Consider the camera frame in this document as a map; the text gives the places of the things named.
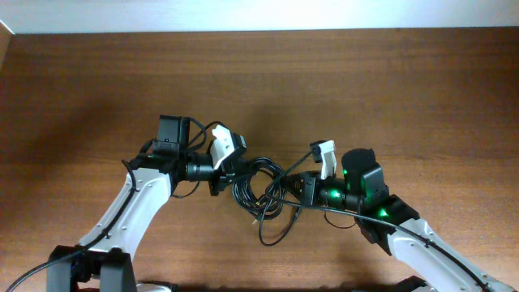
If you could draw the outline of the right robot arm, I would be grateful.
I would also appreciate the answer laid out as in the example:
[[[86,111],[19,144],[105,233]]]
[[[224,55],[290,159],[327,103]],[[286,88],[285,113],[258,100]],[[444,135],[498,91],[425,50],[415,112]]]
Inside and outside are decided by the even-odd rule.
[[[393,291],[512,290],[450,247],[416,210],[390,194],[373,150],[350,150],[341,165],[341,177],[324,167],[282,181],[296,198],[294,206],[354,217],[369,243],[417,273],[392,286]]]

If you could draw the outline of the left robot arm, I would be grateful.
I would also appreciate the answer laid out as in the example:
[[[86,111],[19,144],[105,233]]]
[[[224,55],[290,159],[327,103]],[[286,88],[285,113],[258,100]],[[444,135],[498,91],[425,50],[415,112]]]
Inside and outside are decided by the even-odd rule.
[[[189,117],[162,115],[155,139],[125,163],[126,181],[103,217],[74,247],[56,247],[47,271],[48,291],[77,291],[81,282],[100,281],[102,291],[175,291],[164,281],[138,282],[132,260],[139,243],[161,207],[174,198],[182,181],[206,182],[218,195],[237,178],[244,138],[220,122],[203,127],[214,139],[205,153],[189,142]]]

